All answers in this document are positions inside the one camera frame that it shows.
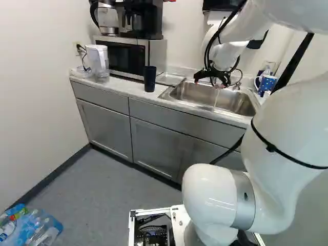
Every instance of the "microwave door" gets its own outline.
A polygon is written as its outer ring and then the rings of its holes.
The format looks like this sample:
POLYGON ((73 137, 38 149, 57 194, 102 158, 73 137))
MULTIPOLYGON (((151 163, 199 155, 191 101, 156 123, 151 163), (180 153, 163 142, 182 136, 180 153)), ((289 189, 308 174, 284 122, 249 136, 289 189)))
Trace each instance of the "microwave door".
POLYGON ((145 46, 100 40, 97 40, 96 44, 108 47, 109 68, 113 71, 113 74, 137 79, 143 76, 146 55, 148 55, 145 46))

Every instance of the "plastic water bottle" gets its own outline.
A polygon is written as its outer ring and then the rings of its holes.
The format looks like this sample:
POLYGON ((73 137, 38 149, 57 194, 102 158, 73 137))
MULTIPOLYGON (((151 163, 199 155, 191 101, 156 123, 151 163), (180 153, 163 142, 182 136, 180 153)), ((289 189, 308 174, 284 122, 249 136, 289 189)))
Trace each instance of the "plastic water bottle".
POLYGON ((270 70, 270 66, 267 65, 264 72, 261 74, 259 81, 262 82, 262 78, 264 75, 271 75, 271 70, 270 70))
POLYGON ((0 227, 0 242, 3 242, 9 237, 15 230, 16 225, 14 222, 10 221, 3 227, 0 227))

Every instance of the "microwave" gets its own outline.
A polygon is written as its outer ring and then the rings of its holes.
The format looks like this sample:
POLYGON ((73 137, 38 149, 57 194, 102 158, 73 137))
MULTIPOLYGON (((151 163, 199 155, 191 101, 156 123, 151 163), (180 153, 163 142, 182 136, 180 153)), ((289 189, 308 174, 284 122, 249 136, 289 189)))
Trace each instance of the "microwave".
POLYGON ((166 72, 167 40, 94 36, 94 43, 108 47, 111 74, 143 80, 144 66, 156 66, 157 75, 166 72))

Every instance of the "gray carpet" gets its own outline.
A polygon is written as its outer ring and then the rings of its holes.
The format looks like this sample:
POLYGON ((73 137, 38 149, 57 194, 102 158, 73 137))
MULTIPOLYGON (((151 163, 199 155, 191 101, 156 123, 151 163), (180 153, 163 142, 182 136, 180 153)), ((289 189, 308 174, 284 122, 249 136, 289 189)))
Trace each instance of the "gray carpet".
POLYGON ((64 225, 53 244, 126 246, 130 209, 181 204, 181 192, 90 150, 29 204, 64 225))

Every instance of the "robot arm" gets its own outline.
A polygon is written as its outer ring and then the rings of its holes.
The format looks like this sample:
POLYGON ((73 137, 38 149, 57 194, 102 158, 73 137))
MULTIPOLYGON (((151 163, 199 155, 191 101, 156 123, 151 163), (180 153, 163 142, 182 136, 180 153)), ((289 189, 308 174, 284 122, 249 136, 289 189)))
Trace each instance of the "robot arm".
MULTIPOLYGON (((218 71, 229 71, 249 41, 263 38, 271 25, 272 21, 256 7, 255 2, 247 1, 241 12, 220 33, 219 40, 221 43, 217 39, 212 44, 210 60, 213 61, 213 68, 218 71)), ((219 26, 213 25, 206 33, 202 43, 203 53, 205 53, 206 46, 219 26)))
MULTIPOLYGON (((328 33, 327 11, 328 3, 321 0, 248 0, 220 40, 232 44, 254 39, 271 23, 328 33)), ((242 52, 226 47, 219 52, 233 57, 242 52)), ((216 66, 230 66, 231 60, 213 57, 216 66)), ((247 173, 207 164, 186 171, 183 203, 204 244, 227 246, 238 229, 277 234, 290 226, 301 191, 328 168, 328 116, 322 114, 328 103, 327 91, 327 81, 316 78, 285 87, 266 100, 241 144, 247 173)))

